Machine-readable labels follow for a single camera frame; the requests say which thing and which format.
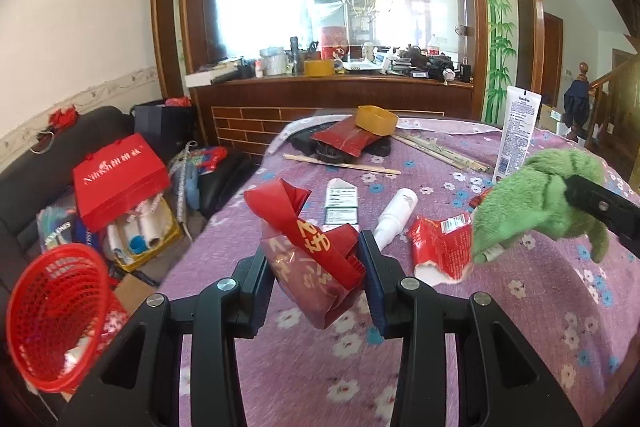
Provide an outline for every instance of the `green plush toy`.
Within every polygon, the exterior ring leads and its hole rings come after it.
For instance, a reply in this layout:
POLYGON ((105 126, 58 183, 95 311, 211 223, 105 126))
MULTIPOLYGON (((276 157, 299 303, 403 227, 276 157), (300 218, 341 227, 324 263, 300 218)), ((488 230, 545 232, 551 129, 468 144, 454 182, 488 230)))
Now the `green plush toy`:
POLYGON ((572 149, 541 151, 495 185, 473 215, 476 263, 491 259, 484 253, 487 249, 498 244, 508 248, 527 230, 538 230, 555 241, 586 233, 591 259, 602 261, 609 248, 606 227, 564 197, 564 180, 574 174, 604 185, 602 161, 572 149))

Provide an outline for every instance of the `purple tablecloth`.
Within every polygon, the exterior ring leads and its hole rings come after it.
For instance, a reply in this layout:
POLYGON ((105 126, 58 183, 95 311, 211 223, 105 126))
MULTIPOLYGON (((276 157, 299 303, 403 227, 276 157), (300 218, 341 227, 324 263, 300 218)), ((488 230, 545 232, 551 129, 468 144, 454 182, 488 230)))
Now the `purple tablecloth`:
MULTIPOLYGON (((434 123, 431 128, 438 128, 434 123)), ((446 123, 452 132, 452 124, 446 123)), ((468 124, 460 123, 460 132, 468 124)), ((445 134, 419 132, 489 165, 494 165, 500 132, 445 134)), ((396 168, 401 175, 327 168, 282 158, 296 153, 288 144, 267 156, 246 184, 253 187, 282 177, 313 190, 302 217, 322 224, 329 179, 340 177, 359 189, 362 229, 373 229, 396 190, 418 194, 415 214, 443 219, 468 208, 469 199, 490 184, 490 175, 457 171, 399 142, 388 158, 365 155, 362 163, 396 168)), ((575 145, 546 131, 536 131, 530 147, 575 145)), ((640 199, 606 166, 607 187, 639 204, 640 199)), ((170 298, 195 295, 229 276, 239 259, 252 255, 260 239, 259 220, 241 192, 216 214, 161 287, 170 298)), ((601 265, 589 257, 586 236, 552 241, 527 233, 497 261, 474 268, 441 293, 468 297, 486 291, 520 328, 562 385, 584 425, 590 427, 617 396, 638 362, 640 263, 610 238, 601 265)), ((412 271, 411 244, 404 234, 386 248, 406 273, 412 271)), ((238 367, 248 424, 260 427, 386 426, 391 418, 401 352, 400 341, 385 341, 372 327, 366 299, 327 330, 313 328, 276 286, 264 327, 252 341, 238 341, 238 367)), ((190 339, 185 341, 180 377, 180 425, 190 425, 190 339)), ((449 360, 454 346, 447 345, 449 360)), ((449 362, 447 425, 457 425, 455 366, 449 362)))

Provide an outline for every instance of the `blue flower print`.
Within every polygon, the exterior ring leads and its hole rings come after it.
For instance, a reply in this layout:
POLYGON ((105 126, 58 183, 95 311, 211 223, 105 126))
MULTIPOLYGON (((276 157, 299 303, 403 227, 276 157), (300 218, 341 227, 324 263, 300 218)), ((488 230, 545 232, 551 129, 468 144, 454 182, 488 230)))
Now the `blue flower print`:
POLYGON ((580 256, 580 259, 582 259, 583 261, 588 261, 591 258, 591 254, 589 250, 587 250, 587 248, 584 247, 583 245, 578 245, 578 255, 580 256))
POLYGON ((369 344, 377 346, 378 344, 382 344, 384 341, 385 339, 380 336, 380 332, 375 326, 372 326, 367 330, 367 342, 369 344))
POLYGON ((596 275, 596 277, 593 278, 593 285, 601 292, 607 289, 607 283, 604 282, 602 275, 596 275))
POLYGON ((578 359, 578 365, 580 367, 589 367, 591 365, 591 358, 589 352, 586 349, 581 350, 576 358, 578 359))
POLYGON ((611 290, 604 290, 604 292, 602 292, 602 304, 605 308, 611 308, 613 306, 613 293, 611 293, 611 290))
POLYGON ((618 360, 618 357, 614 357, 613 355, 611 355, 609 357, 609 372, 613 375, 613 373, 615 373, 619 367, 620 360, 618 360))

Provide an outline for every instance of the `red plastic basket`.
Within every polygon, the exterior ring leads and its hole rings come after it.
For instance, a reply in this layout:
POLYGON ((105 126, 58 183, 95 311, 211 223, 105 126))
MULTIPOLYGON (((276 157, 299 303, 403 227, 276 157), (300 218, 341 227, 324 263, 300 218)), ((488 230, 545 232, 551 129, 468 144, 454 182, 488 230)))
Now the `red plastic basket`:
POLYGON ((62 245, 41 254, 15 285, 6 318, 9 351, 36 388, 72 393, 127 319, 100 255, 62 245), (65 353, 83 337, 89 341, 78 363, 65 368, 65 353))

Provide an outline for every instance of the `metal pivot bolt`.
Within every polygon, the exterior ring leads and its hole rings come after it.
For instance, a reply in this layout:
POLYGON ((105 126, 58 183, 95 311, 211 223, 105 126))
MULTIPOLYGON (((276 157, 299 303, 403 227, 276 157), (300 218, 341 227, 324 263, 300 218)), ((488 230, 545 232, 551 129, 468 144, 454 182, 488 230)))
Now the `metal pivot bolt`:
POLYGON ((236 287, 236 281, 234 279, 220 279, 218 281, 218 289, 222 290, 223 292, 228 292, 229 290, 232 290, 233 288, 236 287))
POLYGON ((417 290, 420 287, 420 281, 414 279, 413 277, 405 277, 400 281, 400 285, 405 290, 413 291, 417 290))
POLYGON ((146 305, 152 308, 157 308, 163 302, 164 302, 164 295, 160 295, 159 293, 154 293, 153 295, 149 295, 146 298, 146 305))
POLYGON ((474 294, 474 301, 481 306, 488 306, 491 304, 491 295, 484 292, 478 292, 474 294))

